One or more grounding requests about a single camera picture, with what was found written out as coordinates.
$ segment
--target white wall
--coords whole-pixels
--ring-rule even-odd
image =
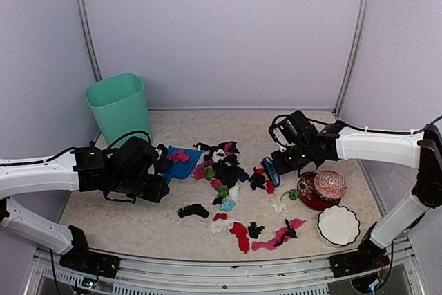
[[[0,0],[0,158],[87,145],[97,127],[85,100],[92,73],[74,0]],[[67,193],[15,197],[56,220]],[[0,231],[0,294],[22,294],[36,245]]]
[[[151,108],[332,109],[359,0],[86,0],[102,74]]]
[[[441,4],[442,0],[370,0],[344,120],[374,128],[418,129],[442,114]],[[416,171],[405,167],[365,165],[389,209],[415,183]],[[430,211],[410,232],[433,295],[441,293],[441,213]]]

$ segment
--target light blue cloth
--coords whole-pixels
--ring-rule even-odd
[[[235,202],[232,200],[222,200],[220,211],[232,211],[233,207],[235,206]]]

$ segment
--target pile of cloth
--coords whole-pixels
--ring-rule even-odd
[[[193,176],[196,180],[206,179],[216,190],[213,205],[220,205],[221,211],[231,211],[240,199],[239,182],[245,182],[249,175],[238,162],[239,150],[236,142],[223,142],[216,146],[204,143],[194,145],[204,151],[204,162],[196,166]]]

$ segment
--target trash can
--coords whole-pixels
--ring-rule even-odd
[[[86,99],[107,144],[136,130],[148,132],[152,139],[144,85],[137,75],[123,73],[97,82],[86,91]],[[134,136],[147,140],[143,134]],[[115,146],[120,147],[129,137]]]

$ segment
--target table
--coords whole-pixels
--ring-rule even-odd
[[[267,129],[272,119],[287,111],[151,111],[153,143],[191,148],[197,142],[216,145],[233,140],[238,142],[239,162],[250,175],[264,156],[278,147],[269,137]],[[330,112],[305,112],[326,122],[334,122]],[[98,147],[106,144],[101,138]],[[247,255],[238,249],[235,236],[222,233],[217,236],[209,230],[219,206],[213,206],[215,190],[206,180],[194,178],[172,180],[171,192],[161,203],[137,200],[136,204],[108,202],[101,192],[75,192],[71,195],[61,217],[61,223],[84,230],[91,248],[115,253],[198,261],[246,261],[298,258],[332,254],[354,249],[363,234],[381,214],[363,173],[355,161],[326,162],[320,170],[340,173],[348,183],[347,194],[340,205],[354,211],[361,222],[361,235],[357,241],[342,249],[328,247],[317,234],[318,212],[306,207],[300,200],[292,202],[284,197],[287,209],[276,214],[270,207],[279,202],[282,193],[296,187],[296,172],[282,176],[282,184],[274,195],[257,189],[248,182],[240,184],[241,201],[229,212],[229,218],[245,226],[251,221],[264,225],[258,240],[267,241],[275,231],[284,227],[284,219],[299,218],[306,223],[297,231],[298,238],[290,239],[275,251],[260,249]],[[207,219],[199,216],[178,218],[177,210],[188,204],[201,203],[210,213]]]

